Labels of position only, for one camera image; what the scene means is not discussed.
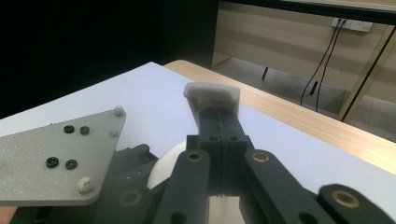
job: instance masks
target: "floor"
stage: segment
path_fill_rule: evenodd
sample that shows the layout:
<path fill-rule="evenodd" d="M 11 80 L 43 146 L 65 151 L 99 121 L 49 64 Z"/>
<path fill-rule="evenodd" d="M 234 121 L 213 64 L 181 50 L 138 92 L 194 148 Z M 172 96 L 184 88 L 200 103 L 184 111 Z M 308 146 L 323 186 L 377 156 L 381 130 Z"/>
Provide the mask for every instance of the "floor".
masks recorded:
<path fill-rule="evenodd" d="M 226 77 L 238 80 L 249 86 L 266 91 L 300 104 L 302 93 L 308 79 L 300 78 L 269 68 L 265 79 L 262 74 L 265 67 L 235 58 L 227 59 L 212 68 L 213 71 Z M 316 110 L 318 86 L 310 95 L 314 83 L 306 88 L 303 106 Z M 318 112 L 330 118 L 336 118 L 347 91 L 322 84 L 318 98 Z M 364 96 L 350 125 L 366 132 L 373 133 L 390 141 L 396 142 L 396 104 Z"/>

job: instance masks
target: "desk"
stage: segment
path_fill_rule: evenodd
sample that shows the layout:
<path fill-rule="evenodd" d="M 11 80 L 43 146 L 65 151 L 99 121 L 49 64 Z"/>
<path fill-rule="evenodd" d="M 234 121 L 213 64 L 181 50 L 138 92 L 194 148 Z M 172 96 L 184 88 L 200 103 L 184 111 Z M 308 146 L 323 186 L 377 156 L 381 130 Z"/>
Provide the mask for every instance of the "desk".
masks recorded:
<path fill-rule="evenodd" d="M 359 190 L 396 218 L 396 202 L 389 197 L 396 194 L 393 187 L 396 186 L 395 144 L 192 63 L 176 61 L 165 68 L 146 64 L 0 120 L 0 126 L 15 126 L 18 120 L 20 127 L 8 131 L 17 133 L 23 128 L 48 124 L 49 119 L 54 122 L 73 119 L 121 104 L 128 115 L 117 150 L 148 143 L 152 152 L 161 156 L 184 141 L 186 134 L 197 132 L 187 100 L 182 96 L 185 84 L 193 80 L 232 85 L 241 89 L 239 117 L 256 148 L 275 152 L 307 189 L 317 192 L 323 184 L 345 184 Z"/>

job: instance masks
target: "black cable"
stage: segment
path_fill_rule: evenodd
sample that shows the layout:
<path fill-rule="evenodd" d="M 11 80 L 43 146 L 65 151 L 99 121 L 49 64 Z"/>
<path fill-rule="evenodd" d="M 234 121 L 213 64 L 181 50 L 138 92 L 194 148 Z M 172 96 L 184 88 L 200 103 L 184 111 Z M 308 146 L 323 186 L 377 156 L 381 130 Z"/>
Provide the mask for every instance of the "black cable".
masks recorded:
<path fill-rule="evenodd" d="M 317 74 L 317 71 L 319 70 L 321 64 L 323 63 L 324 58 L 326 57 L 327 52 L 329 51 L 330 46 L 332 45 L 332 40 L 334 39 L 335 33 L 337 32 L 337 28 L 338 28 L 338 26 L 340 25 L 340 22 L 341 22 L 341 19 L 338 19 L 337 25 L 335 26 L 334 32 L 332 33 L 332 39 L 330 40 L 329 46 L 327 47 L 326 52 L 324 52 L 323 58 L 321 59 L 319 65 L 318 65 L 318 68 L 317 68 L 317 70 L 315 71 L 314 75 L 312 75 L 312 77 L 309 79 L 308 83 L 306 83 L 306 86 L 305 86 L 305 88 L 304 88 L 304 91 L 303 91 L 303 93 L 301 94 L 300 105 L 303 105 L 303 98 L 304 98 L 304 94 L 305 94 L 306 88 L 308 88 L 309 83 L 311 83 L 312 79 L 313 79 L 314 76 Z"/>
<path fill-rule="evenodd" d="M 341 27 L 343 27 L 343 25 L 344 25 L 344 23 L 346 23 L 346 21 L 347 21 L 347 20 L 343 20 L 343 23 L 341 24 L 340 28 L 338 29 L 337 36 L 335 37 L 334 43 L 332 44 L 332 50 L 330 51 L 329 57 L 327 58 L 327 62 L 326 62 L 326 64 L 324 65 L 323 75 L 322 75 L 322 78 L 321 78 L 321 80 L 320 80 L 320 82 L 319 82 L 318 96 L 317 96 L 317 104 L 316 104 L 316 106 L 315 106 L 315 109 L 316 109 L 317 112 L 318 112 L 318 102 L 319 102 L 319 96 L 320 96 L 320 87 L 321 87 L 321 84 L 322 84 L 322 82 L 323 82 L 324 75 L 325 75 L 325 73 L 326 73 L 327 64 L 329 63 L 329 60 L 330 60 L 330 58 L 332 57 L 332 51 L 334 50 L 335 43 L 337 43 L 338 36 L 340 35 L 340 32 L 341 32 Z"/>

